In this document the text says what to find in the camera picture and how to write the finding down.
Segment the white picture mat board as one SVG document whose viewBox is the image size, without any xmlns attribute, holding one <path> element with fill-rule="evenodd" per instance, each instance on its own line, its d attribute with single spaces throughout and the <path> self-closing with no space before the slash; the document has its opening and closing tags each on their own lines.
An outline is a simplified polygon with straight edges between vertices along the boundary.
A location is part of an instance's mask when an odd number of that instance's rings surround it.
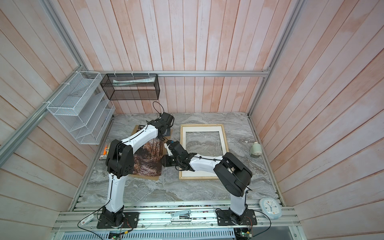
<svg viewBox="0 0 384 240">
<path fill-rule="evenodd" d="M 222 124 L 181 125 L 181 145 L 189 153 L 222 156 L 229 151 Z"/>
</svg>

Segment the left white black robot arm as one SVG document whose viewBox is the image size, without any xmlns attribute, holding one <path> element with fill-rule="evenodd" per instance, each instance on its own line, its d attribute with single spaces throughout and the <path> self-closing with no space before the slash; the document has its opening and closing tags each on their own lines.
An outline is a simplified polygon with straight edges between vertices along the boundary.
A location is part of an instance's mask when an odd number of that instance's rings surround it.
<svg viewBox="0 0 384 240">
<path fill-rule="evenodd" d="M 113 140 L 106 159 L 109 173 L 107 203 L 102 207 L 101 219 L 113 228 L 124 224 L 123 195 L 127 176 L 134 170 L 134 154 L 147 142 L 167 136 L 173 126 L 174 117 L 168 113 L 148 122 L 141 130 L 123 140 Z"/>
</svg>

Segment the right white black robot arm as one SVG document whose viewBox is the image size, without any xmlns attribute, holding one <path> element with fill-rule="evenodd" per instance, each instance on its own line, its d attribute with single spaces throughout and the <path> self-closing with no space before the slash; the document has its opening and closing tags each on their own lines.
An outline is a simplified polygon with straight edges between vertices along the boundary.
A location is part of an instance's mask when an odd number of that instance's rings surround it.
<svg viewBox="0 0 384 240">
<path fill-rule="evenodd" d="M 218 225 L 247 225 L 252 221 L 253 210 L 246 204 L 247 191 L 253 173 L 234 154 L 207 157 L 197 153 L 188 153 L 178 141 L 165 143 L 167 154 L 162 157 L 164 167 L 175 167 L 184 172 L 202 171 L 215 174 L 230 193 L 231 204 L 228 210 L 216 209 Z"/>
</svg>

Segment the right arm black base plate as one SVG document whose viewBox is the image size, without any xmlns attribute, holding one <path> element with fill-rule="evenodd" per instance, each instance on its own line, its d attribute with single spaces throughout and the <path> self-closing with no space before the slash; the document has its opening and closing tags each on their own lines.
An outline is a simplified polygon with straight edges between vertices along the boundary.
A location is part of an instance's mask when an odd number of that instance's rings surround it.
<svg viewBox="0 0 384 240">
<path fill-rule="evenodd" d="M 240 216 L 236 215 L 230 209 L 222 210 L 215 209 L 217 215 L 217 222 L 219 226 L 232 226 L 232 225 L 257 225 L 257 219 L 254 210 L 245 209 L 244 213 Z"/>
</svg>

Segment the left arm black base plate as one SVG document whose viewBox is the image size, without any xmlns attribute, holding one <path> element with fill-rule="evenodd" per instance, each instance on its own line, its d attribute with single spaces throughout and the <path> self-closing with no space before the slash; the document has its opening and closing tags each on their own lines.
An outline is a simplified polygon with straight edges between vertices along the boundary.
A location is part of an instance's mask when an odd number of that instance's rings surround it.
<svg viewBox="0 0 384 240">
<path fill-rule="evenodd" d="M 105 212 L 100 216 L 97 229 L 129 228 L 134 229 L 138 225 L 139 212 Z"/>
</svg>

